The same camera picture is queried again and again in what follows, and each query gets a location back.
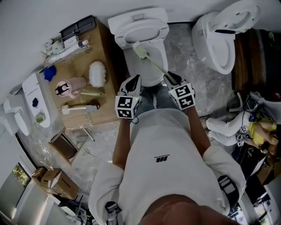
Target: white t-shirt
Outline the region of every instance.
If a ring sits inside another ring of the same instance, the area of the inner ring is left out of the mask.
[[[188,117],[177,109],[142,113],[131,132],[126,169],[103,163],[90,192],[89,208],[106,224],[105,204],[115,201],[126,225],[137,225],[149,206],[162,196],[179,194],[199,205],[227,214],[229,203],[217,181],[228,175],[240,196],[245,177],[221,147],[209,147],[203,158],[190,138]]]

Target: hand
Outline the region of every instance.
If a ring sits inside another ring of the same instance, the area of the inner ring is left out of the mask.
[[[277,136],[275,134],[271,134],[271,135],[269,135],[268,142],[272,145],[277,145],[279,141],[278,141]]]

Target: white fluffy duster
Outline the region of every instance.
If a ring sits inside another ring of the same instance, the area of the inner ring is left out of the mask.
[[[90,65],[89,80],[93,87],[102,87],[105,84],[105,66],[102,62],[96,61]]]

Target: cleaning brush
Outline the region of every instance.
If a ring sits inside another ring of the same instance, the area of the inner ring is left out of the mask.
[[[81,92],[81,94],[84,94],[84,95],[91,95],[91,96],[96,96],[96,97],[105,97],[106,94],[103,93],[103,92]]]
[[[169,79],[172,83],[176,84],[176,80],[157,62],[155,62],[149,55],[148,52],[145,50],[144,47],[141,46],[140,42],[137,41],[133,44],[133,50],[141,59],[149,59],[156,67],[158,67]]]
[[[69,107],[69,105],[62,106],[59,110],[62,114],[67,115],[72,110],[86,110],[87,113],[92,113],[98,110],[98,107],[96,105],[81,105],[80,107]]]

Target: scrub brush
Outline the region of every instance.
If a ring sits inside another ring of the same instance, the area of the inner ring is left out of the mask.
[[[148,52],[144,49],[144,47],[141,46],[140,42],[137,41],[133,44],[133,50],[135,53],[141,58],[141,59],[149,59],[156,67],[158,67],[168,78],[169,80],[173,83],[176,84],[176,80],[162,67],[160,66],[157,62],[155,62],[149,55]]]

